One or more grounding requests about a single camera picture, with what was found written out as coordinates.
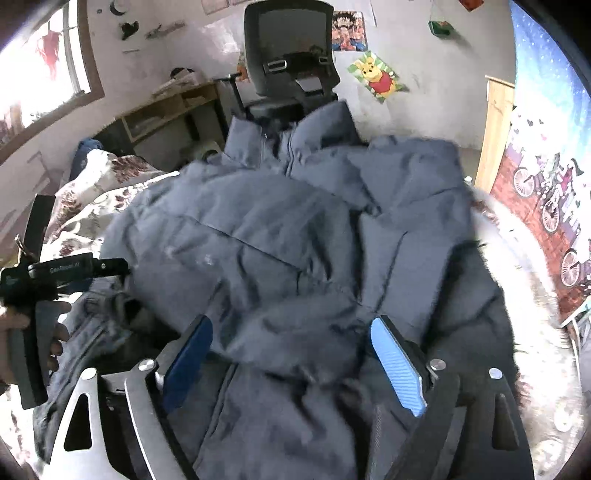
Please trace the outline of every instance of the wall mural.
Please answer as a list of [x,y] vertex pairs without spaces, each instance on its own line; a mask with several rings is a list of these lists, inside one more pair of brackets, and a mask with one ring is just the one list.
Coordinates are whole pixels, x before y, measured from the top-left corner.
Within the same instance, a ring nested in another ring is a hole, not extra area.
[[511,14],[515,109],[491,193],[540,243],[565,319],[591,294],[591,101],[548,32]]

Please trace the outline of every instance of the anime poster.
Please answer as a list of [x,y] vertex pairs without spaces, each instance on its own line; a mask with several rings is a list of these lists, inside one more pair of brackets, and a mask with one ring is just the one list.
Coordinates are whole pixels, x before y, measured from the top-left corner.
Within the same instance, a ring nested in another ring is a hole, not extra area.
[[333,14],[333,51],[367,51],[363,13],[337,11]]

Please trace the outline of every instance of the winnie the pooh poster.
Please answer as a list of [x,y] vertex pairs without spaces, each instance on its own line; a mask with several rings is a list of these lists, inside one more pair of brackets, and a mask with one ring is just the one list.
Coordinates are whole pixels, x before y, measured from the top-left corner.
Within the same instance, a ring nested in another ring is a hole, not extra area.
[[348,70],[373,94],[380,103],[384,103],[394,92],[407,90],[398,81],[398,75],[377,55],[366,52],[356,60]]

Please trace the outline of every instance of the window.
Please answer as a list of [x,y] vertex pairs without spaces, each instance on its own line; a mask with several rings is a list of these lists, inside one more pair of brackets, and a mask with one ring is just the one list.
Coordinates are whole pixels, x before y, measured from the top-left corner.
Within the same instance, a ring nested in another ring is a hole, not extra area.
[[0,164],[74,108],[104,96],[88,30],[86,0],[70,0],[25,44],[0,52]]

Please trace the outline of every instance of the floral bedding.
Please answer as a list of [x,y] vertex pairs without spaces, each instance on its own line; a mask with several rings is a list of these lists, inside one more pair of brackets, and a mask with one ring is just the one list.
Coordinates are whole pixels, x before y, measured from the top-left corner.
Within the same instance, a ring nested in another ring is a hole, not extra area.
[[[41,261],[85,252],[97,257],[106,228],[117,213],[148,186],[178,175],[178,172],[165,174],[156,170],[134,155],[117,157],[93,150],[87,159],[80,175],[56,193]],[[78,297],[79,294],[74,294],[70,301]],[[33,447],[32,412],[21,408],[17,387],[12,386],[0,396],[0,437],[20,463],[28,462],[41,473],[43,463]]]
[[87,167],[56,194],[41,260],[85,252],[98,256],[113,217],[149,185],[176,174],[164,174],[134,155],[91,151]]

